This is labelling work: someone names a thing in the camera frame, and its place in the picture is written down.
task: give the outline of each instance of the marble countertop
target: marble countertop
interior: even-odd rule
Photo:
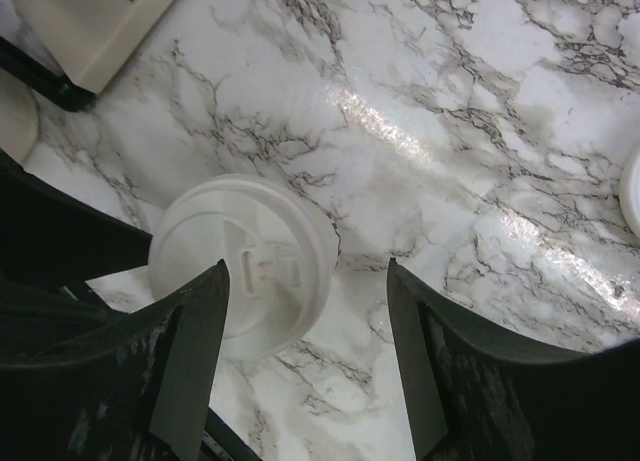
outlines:
[[[595,351],[640,335],[640,241],[617,196],[640,141],[639,10],[178,0],[92,112],[40,100],[27,168],[150,231],[222,173],[320,204],[342,236],[325,313],[277,356],[222,361],[211,406],[265,460],[413,459],[391,256],[549,343]],[[94,286],[122,309],[150,302],[144,270]]]

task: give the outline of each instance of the beige object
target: beige object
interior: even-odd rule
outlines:
[[[38,126],[31,90],[0,69],[0,148],[22,163],[38,139]]]
[[[100,93],[173,0],[11,0],[73,84]]]

